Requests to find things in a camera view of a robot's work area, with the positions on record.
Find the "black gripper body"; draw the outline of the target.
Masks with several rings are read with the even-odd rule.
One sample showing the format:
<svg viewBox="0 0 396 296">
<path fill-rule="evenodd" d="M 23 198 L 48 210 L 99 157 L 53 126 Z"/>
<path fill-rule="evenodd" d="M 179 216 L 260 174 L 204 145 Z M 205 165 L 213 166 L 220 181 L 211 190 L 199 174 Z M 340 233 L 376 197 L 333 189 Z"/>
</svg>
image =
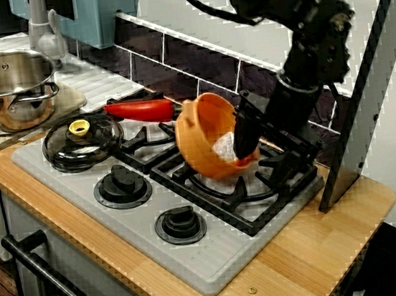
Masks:
<svg viewBox="0 0 396 296">
<path fill-rule="evenodd" d="M 285 75 L 276 77 L 274 88 L 270 97 L 242 90 L 238 110 L 253 120 L 259 140 L 264 138 L 304 160 L 315 158 L 323 143 L 309 126 L 308 118 L 321 89 L 298 88 Z"/>
</svg>

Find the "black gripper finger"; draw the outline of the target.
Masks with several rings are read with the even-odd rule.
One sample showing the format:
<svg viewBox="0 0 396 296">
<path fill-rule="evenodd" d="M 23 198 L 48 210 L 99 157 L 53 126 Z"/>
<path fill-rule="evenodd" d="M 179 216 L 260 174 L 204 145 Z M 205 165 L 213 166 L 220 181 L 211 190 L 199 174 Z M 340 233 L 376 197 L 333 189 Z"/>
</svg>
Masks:
<svg viewBox="0 0 396 296">
<path fill-rule="evenodd" d="M 259 131 L 252 119 L 243 112 L 236 110 L 233 149 L 238 159 L 250 156 L 257 148 Z"/>
<path fill-rule="evenodd" d="M 290 152 L 278 153 L 259 160 L 259 165 L 272 168 L 268 178 L 269 182 L 287 181 L 295 175 L 293 154 Z"/>
</svg>

